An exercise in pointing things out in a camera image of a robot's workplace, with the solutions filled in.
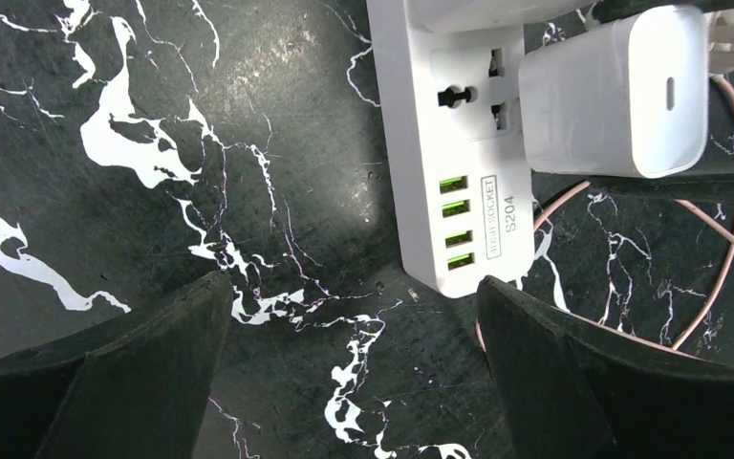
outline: white power strip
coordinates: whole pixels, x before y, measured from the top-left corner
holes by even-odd
[[[449,297],[533,262],[518,71],[522,26],[432,33],[410,0],[369,0],[404,269]]]

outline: wire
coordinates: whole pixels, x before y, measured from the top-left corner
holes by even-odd
[[[716,83],[716,85],[719,87],[719,89],[724,92],[724,95],[727,97],[727,100],[730,105],[730,110],[733,112],[734,116],[734,87],[732,84],[730,84],[727,79],[725,79],[722,76],[713,76],[713,81]],[[564,206],[572,197],[583,191],[584,189],[587,189],[590,186],[590,183],[588,181],[581,182],[579,184],[576,184],[572,188],[568,189],[566,192],[561,194],[558,198],[555,199],[549,206],[547,206],[544,211],[542,211],[541,214],[535,219],[533,222],[533,232],[536,232],[541,228],[542,225],[550,218],[551,215],[553,215],[557,210],[559,210],[562,206]],[[727,239],[728,242],[730,242],[730,248],[727,250],[727,255],[724,257],[724,262],[722,263],[722,269],[719,272],[719,276],[716,278],[716,282],[713,284],[713,289],[710,292],[710,295],[708,296],[707,300],[704,302],[704,305],[702,305],[702,308],[700,309],[699,313],[696,317],[691,321],[691,323],[688,325],[687,328],[685,328],[685,331],[682,332],[682,334],[674,341],[674,343],[671,345],[671,348],[674,350],[677,350],[682,346],[683,343],[688,339],[688,337],[691,336],[691,334],[696,330],[696,328],[702,323],[704,318],[707,316],[707,314],[710,312],[710,309],[713,307],[713,303],[716,302],[716,299],[719,297],[719,294],[722,292],[722,288],[724,286],[724,282],[727,279],[727,274],[730,271],[730,266],[733,264],[733,258],[734,258],[734,226],[733,226],[733,232],[729,232],[727,229],[722,227],[722,225],[719,224],[716,220],[711,218],[708,214],[704,213],[700,208],[696,207],[695,205],[691,204],[688,201],[684,200],[677,200],[677,202],[683,206],[684,208],[687,208],[691,212],[694,213],[697,217],[699,217],[701,220],[704,221],[705,224],[707,224],[709,227],[716,230],[719,234],[721,234],[725,239]]]

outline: power outlet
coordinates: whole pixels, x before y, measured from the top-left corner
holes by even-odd
[[[522,26],[432,33],[410,0],[368,0],[401,257],[449,297],[533,261],[518,68]]]

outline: marble countertop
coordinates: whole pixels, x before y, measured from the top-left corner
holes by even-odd
[[[220,268],[235,320],[194,457],[511,457],[473,298],[400,265],[371,51],[357,0],[1,1],[0,356]],[[707,161],[734,161],[726,113]],[[534,197],[575,180],[534,174]],[[524,290],[663,344],[727,247],[594,193],[536,237]],[[682,350],[734,364],[734,269]]]

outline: usb port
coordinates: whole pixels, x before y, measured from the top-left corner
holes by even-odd
[[[465,201],[458,201],[456,203],[446,204],[443,206],[443,217],[453,217],[455,215],[460,215],[461,213],[466,213],[470,210],[468,206],[468,200]]]
[[[471,231],[463,231],[463,232],[446,237],[445,247],[449,249],[454,246],[465,244],[466,242],[471,242],[472,240],[474,240],[474,235],[471,233]]]
[[[463,177],[441,180],[441,194],[466,188],[468,188],[468,177],[465,177],[465,175]]]
[[[448,259],[448,270],[456,270],[463,266],[468,266],[474,263],[474,253],[467,253],[465,255],[455,256],[454,258]]]

